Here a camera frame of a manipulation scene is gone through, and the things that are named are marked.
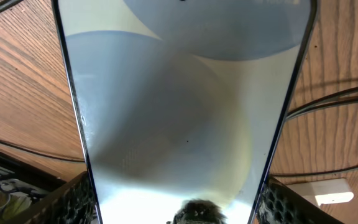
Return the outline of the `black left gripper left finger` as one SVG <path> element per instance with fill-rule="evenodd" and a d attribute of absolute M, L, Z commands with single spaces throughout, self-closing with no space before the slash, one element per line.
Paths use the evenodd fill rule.
<path fill-rule="evenodd" d="M 6 221 L 7 224 L 91 224 L 95 197 L 87 172 Z"/>

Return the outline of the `Samsung Galaxy smartphone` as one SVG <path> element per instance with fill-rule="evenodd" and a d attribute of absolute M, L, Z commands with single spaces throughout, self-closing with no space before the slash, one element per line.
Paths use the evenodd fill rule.
<path fill-rule="evenodd" d="M 100 223 L 251 223 L 318 1 L 52 3 Z"/>

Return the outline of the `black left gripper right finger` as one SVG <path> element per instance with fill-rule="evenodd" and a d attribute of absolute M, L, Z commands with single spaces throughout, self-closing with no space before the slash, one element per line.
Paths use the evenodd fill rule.
<path fill-rule="evenodd" d="M 343 224 L 274 177 L 264 183 L 256 219 L 259 224 Z"/>

